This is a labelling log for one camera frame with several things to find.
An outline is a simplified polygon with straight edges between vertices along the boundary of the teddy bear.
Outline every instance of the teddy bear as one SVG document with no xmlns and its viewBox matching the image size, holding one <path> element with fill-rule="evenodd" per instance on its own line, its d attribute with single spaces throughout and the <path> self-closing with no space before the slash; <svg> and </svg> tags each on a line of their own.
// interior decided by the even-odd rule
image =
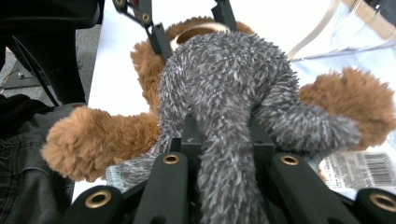
<svg viewBox="0 0 396 224">
<path fill-rule="evenodd" d="M 189 28 L 207 22 L 213 20 L 192 18 L 170 26 L 166 33 L 169 39 L 174 39 Z M 254 34 L 242 22 L 237 23 L 237 29 Z M 50 129 L 47 144 L 43 146 L 42 156 L 53 170 L 76 181 L 94 181 L 105 178 L 108 166 L 142 155 L 157 142 L 159 83 L 165 63 L 154 53 L 149 41 L 137 43 L 131 58 L 149 112 L 124 117 L 110 116 L 100 109 L 76 108 Z M 315 83 L 301 87 L 299 96 L 303 103 L 322 106 L 332 115 L 347 113 L 359 121 L 361 142 L 351 149 L 380 145 L 395 129 L 393 91 L 369 73 L 346 68 L 342 74 L 320 75 Z"/>
<path fill-rule="evenodd" d="M 210 19 L 180 24 L 191 27 L 193 21 Z M 387 84 L 346 68 L 299 89 L 285 54 L 249 28 L 241 31 L 241 25 L 240 32 L 192 37 L 166 64 L 147 41 L 136 45 L 132 58 L 150 111 L 112 117 L 88 107 L 75 109 L 49 131 L 42 150 L 49 166 L 93 181 L 109 165 L 165 152 L 172 138 L 180 137 L 184 116 L 193 113 L 205 137 L 198 174 L 202 221 L 265 223 L 248 136 L 251 114 L 282 148 L 313 149 L 313 154 L 365 149 L 394 129 L 393 92 Z M 232 186 L 233 193 L 222 186 Z"/>
<path fill-rule="evenodd" d="M 166 34 L 173 40 L 191 27 L 212 22 L 208 17 L 191 18 L 171 25 Z M 240 21 L 237 30 L 254 34 Z M 142 155 L 157 142 L 159 84 L 165 62 L 148 40 L 135 44 L 131 58 L 149 111 L 124 117 L 110 116 L 100 109 L 76 108 L 49 130 L 41 153 L 50 168 L 75 181 L 92 182 L 105 178 L 108 166 Z"/>
</svg>

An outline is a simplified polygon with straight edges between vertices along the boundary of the brass screw insert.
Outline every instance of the brass screw insert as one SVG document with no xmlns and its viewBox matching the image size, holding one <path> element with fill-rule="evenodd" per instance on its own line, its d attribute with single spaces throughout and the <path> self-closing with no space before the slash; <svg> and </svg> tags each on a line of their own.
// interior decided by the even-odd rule
<svg viewBox="0 0 396 224">
<path fill-rule="evenodd" d="M 180 157 L 174 154 L 163 157 L 163 162 L 169 165 L 178 163 L 179 161 L 180 161 Z"/>
<path fill-rule="evenodd" d="M 280 158 L 287 165 L 297 165 L 298 160 L 292 156 L 283 156 Z"/>
<path fill-rule="evenodd" d="M 95 193 L 93 193 L 92 195 L 90 195 L 90 197 L 88 197 L 85 200 L 85 206 L 89 208 L 102 207 L 103 205 L 107 204 L 110 201 L 110 199 L 111 199 L 110 191 L 106 189 L 100 189 Z"/>
<path fill-rule="evenodd" d="M 143 13 L 142 19 L 143 19 L 143 22 L 148 22 L 149 21 L 149 14 Z"/>
</svg>

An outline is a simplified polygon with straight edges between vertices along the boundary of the gray plush toy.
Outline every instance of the gray plush toy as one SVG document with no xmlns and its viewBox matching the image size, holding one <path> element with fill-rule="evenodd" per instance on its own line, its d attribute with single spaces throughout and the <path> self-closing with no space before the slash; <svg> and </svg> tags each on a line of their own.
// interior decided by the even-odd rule
<svg viewBox="0 0 396 224">
<path fill-rule="evenodd" d="M 257 35 L 193 37 L 163 69 L 162 132 L 149 154 L 129 164 L 133 179 L 148 177 L 153 159 L 181 137 L 184 118 L 191 113 L 205 139 L 197 180 L 201 223 L 267 223 L 255 180 L 250 116 L 282 148 L 310 157 L 360 141 L 354 121 L 300 103 L 298 90 L 285 54 Z"/>
</svg>

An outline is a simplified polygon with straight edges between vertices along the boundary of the gray floor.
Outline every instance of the gray floor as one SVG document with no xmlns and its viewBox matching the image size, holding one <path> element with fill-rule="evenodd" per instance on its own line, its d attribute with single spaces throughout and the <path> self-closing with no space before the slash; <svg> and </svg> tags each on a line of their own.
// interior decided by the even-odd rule
<svg viewBox="0 0 396 224">
<path fill-rule="evenodd" d="M 85 99 L 88 102 L 92 83 L 93 68 L 95 65 L 96 51 L 99 42 L 101 25 L 96 25 L 91 29 L 78 30 L 77 35 L 77 58 L 78 58 L 78 70 L 81 78 L 82 85 L 85 91 Z M 28 87 L 28 88 L 17 88 L 11 90 L 4 90 L 3 85 L 7 83 L 8 75 L 12 72 L 16 59 L 12 52 L 7 50 L 6 53 L 6 64 L 0 72 L 0 93 L 6 97 L 15 94 L 25 94 L 32 99 L 42 101 L 46 105 L 53 105 L 48 95 L 43 91 L 41 87 Z"/>
</svg>

